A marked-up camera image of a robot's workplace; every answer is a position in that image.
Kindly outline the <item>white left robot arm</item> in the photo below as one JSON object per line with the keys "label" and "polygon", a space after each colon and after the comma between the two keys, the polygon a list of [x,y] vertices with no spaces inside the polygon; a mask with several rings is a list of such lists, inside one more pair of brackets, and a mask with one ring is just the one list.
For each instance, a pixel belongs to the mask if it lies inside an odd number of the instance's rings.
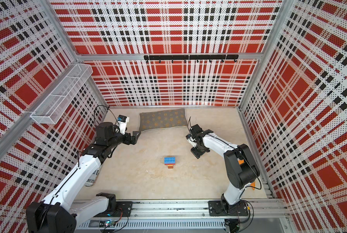
{"label": "white left robot arm", "polygon": [[26,209],[30,233],[73,233],[90,218],[107,213],[118,213],[116,196],[99,193],[92,200],[73,205],[79,191],[89,177],[112,157],[120,144],[135,145],[139,131],[126,132],[126,122],[103,122],[96,127],[95,141],[80,156],[75,167],[64,180],[40,202],[32,202]]}

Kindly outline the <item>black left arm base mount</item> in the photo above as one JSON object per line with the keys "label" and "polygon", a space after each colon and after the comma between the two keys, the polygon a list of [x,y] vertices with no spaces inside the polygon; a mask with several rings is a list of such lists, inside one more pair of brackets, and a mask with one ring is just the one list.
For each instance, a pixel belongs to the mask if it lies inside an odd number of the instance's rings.
{"label": "black left arm base mount", "polygon": [[98,193],[96,197],[107,198],[107,208],[103,212],[98,213],[95,217],[117,217],[122,214],[122,217],[130,217],[133,202],[118,201],[115,194]]}

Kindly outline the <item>blue lego brick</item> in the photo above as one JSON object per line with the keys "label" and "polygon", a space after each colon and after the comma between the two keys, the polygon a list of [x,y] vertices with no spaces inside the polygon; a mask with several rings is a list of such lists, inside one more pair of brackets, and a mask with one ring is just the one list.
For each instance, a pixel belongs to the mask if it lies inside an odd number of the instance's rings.
{"label": "blue lego brick", "polygon": [[175,165],[176,164],[176,160],[175,157],[165,157],[164,158],[164,164],[165,165]]}

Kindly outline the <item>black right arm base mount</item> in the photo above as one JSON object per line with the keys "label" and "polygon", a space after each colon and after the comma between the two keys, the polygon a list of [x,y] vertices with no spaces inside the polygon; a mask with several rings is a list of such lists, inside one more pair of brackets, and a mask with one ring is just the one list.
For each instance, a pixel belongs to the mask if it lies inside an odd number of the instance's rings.
{"label": "black right arm base mount", "polygon": [[246,201],[241,200],[234,205],[228,205],[226,201],[208,201],[210,216],[249,216]]}

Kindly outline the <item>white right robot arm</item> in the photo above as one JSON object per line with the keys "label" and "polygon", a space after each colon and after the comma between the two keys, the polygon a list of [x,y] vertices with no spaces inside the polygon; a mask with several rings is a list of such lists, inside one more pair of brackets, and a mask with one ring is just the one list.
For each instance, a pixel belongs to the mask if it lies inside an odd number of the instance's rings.
{"label": "white right robot arm", "polygon": [[186,140],[192,145],[191,153],[199,159],[207,152],[214,151],[225,161],[229,185],[221,197],[225,209],[236,206],[252,183],[259,179],[260,169],[250,148],[230,143],[212,130],[203,130],[199,125],[189,128]]}

